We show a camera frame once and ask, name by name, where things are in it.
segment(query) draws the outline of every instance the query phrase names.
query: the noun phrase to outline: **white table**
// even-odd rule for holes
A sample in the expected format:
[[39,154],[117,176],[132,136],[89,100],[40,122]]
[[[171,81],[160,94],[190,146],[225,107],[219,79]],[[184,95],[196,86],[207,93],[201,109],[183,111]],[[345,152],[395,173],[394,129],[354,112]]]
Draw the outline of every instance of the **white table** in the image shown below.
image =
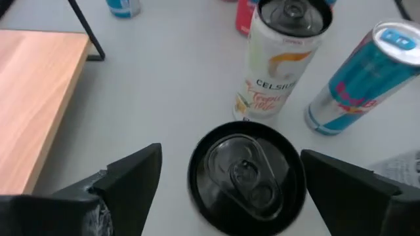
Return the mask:
[[[161,142],[161,179],[143,235],[221,235],[194,210],[186,173],[199,139],[233,120],[246,48],[246,38],[234,28],[236,4],[142,2],[140,15],[119,20],[105,0],[79,1],[107,59],[86,64],[35,192],[53,192]],[[313,133],[303,120],[304,107],[366,32],[389,17],[399,17],[392,0],[338,0],[324,45],[276,127],[298,151],[314,149],[364,167],[420,147],[420,80],[336,137]],[[17,0],[0,28],[82,30],[65,0]],[[283,235],[329,235],[310,196]]]

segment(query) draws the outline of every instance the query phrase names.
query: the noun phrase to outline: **wooden board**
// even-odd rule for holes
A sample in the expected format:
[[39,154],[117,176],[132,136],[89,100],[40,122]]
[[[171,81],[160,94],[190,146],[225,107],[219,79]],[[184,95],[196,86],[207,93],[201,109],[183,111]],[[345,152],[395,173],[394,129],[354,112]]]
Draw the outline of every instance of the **wooden board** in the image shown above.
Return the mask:
[[90,42],[14,30],[0,30],[0,42],[0,195],[31,193]]

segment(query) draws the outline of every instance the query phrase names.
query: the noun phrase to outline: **wooden shelf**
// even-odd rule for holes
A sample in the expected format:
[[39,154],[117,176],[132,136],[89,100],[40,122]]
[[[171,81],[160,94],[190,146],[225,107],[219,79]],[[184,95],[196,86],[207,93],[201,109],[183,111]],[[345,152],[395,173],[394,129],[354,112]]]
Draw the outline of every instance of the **wooden shelf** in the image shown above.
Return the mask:
[[0,39],[0,195],[31,193],[90,42],[19,30],[0,30]]

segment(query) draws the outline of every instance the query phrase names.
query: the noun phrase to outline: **black bracket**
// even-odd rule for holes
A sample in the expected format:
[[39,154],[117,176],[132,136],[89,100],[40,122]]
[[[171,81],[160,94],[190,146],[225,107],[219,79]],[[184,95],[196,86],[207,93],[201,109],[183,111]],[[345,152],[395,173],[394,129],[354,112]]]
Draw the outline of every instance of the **black bracket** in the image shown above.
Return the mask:
[[91,27],[87,23],[87,20],[85,16],[83,15],[82,11],[80,10],[79,5],[76,3],[76,0],[68,0],[68,3],[70,6],[72,6],[74,13],[76,14],[77,18],[79,19],[81,25],[85,29],[87,35],[89,36],[89,39],[91,40],[92,44],[96,48],[96,50],[99,52],[99,55],[88,55],[87,61],[95,61],[95,62],[101,62],[105,60],[105,52],[102,49],[102,47],[99,44],[98,39],[95,37]]

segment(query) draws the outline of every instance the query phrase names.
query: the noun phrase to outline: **red can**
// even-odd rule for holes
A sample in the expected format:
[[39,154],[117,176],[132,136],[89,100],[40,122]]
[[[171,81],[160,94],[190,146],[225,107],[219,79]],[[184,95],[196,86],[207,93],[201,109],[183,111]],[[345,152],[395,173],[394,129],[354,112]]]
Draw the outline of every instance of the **red can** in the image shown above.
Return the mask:
[[239,0],[238,11],[236,12],[236,29],[248,35],[251,27],[252,14],[257,6],[258,0]]

